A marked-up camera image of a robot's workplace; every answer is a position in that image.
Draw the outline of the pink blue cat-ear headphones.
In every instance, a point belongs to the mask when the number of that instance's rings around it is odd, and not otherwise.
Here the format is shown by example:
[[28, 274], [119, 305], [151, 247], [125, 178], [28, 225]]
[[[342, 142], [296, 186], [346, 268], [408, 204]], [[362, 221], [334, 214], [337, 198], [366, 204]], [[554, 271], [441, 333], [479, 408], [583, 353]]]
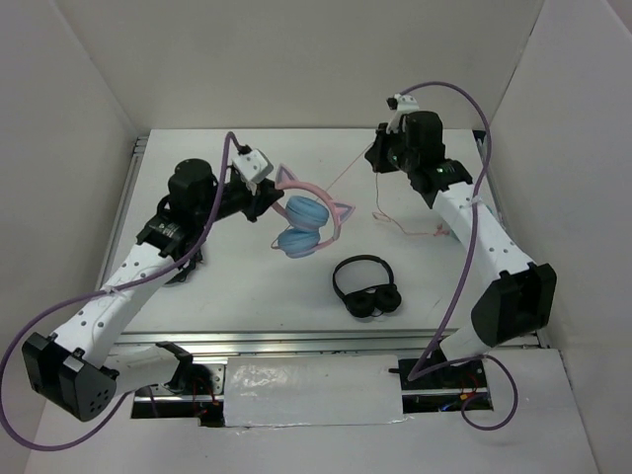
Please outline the pink blue cat-ear headphones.
[[303, 191], [316, 198], [292, 196], [285, 205], [273, 204], [288, 227], [280, 232], [271, 248], [284, 252], [291, 259], [303, 258], [333, 244], [341, 235], [342, 225], [353, 215], [355, 207], [334, 200], [322, 188], [300, 181], [284, 165], [276, 172], [277, 191]]

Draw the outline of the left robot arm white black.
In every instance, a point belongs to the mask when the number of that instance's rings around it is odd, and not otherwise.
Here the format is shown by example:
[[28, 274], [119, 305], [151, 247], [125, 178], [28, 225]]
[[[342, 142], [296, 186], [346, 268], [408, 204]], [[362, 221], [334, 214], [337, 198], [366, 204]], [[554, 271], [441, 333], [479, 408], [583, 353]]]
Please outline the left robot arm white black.
[[123, 392], [154, 384], [187, 391], [200, 369], [176, 344], [159, 342], [131, 356], [111, 349], [162, 285], [196, 268], [198, 239], [209, 222], [235, 213], [255, 221], [282, 197], [269, 177], [273, 169], [258, 150], [233, 159], [228, 181], [202, 159], [180, 162], [156, 214], [99, 295], [50, 335], [33, 333], [23, 343], [32, 388], [81, 422], [94, 420]]

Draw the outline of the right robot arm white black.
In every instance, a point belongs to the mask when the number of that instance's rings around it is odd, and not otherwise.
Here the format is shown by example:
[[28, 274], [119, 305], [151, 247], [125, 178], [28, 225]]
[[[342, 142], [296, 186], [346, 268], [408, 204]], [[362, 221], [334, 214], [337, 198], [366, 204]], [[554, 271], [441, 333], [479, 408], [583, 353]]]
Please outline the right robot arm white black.
[[376, 130], [365, 154], [376, 173], [401, 171], [427, 206], [447, 224], [466, 250], [464, 270], [476, 270], [486, 288], [455, 333], [430, 351], [435, 383], [448, 387], [464, 374], [463, 361], [544, 328], [552, 309], [557, 275], [536, 264], [509, 236], [466, 168], [447, 158], [438, 114], [398, 112]]

